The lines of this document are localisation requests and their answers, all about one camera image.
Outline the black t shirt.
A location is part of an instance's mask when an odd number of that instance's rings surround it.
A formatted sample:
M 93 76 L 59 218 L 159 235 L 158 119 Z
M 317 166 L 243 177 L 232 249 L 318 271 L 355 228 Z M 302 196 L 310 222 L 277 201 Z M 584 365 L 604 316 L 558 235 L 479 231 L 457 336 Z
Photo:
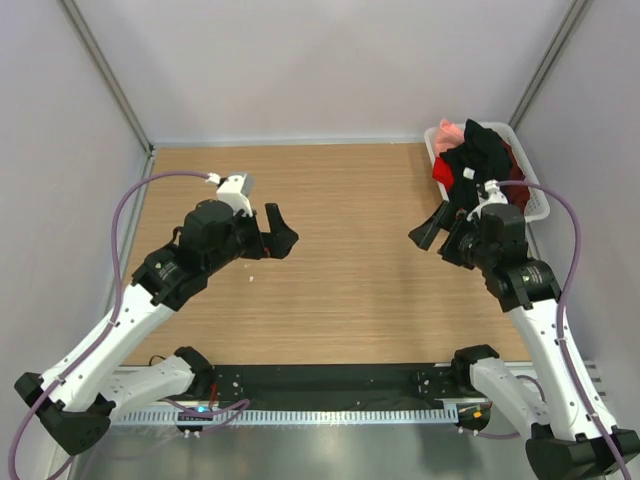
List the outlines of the black t shirt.
M 453 174 L 449 201 L 467 211 L 478 205 L 478 184 L 508 180 L 513 166 L 499 134 L 472 119 L 466 120 L 463 143 L 442 152 L 439 157 Z

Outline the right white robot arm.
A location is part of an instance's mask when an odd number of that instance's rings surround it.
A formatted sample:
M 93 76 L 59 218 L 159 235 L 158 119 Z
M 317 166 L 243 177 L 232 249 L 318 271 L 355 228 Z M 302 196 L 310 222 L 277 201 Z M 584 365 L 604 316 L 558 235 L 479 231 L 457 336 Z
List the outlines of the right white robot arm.
M 487 290 L 516 326 L 545 395 L 527 389 L 486 345 L 456 352 L 450 372 L 461 395 L 483 394 L 525 441 L 539 479 L 592 479 L 621 471 L 639 454 L 639 436 L 619 427 L 594 388 L 560 307 L 551 267 L 531 257 L 518 207 L 487 204 L 468 214 L 444 201 L 409 237 L 422 250 L 437 234 L 438 252 L 456 266 L 481 271 Z

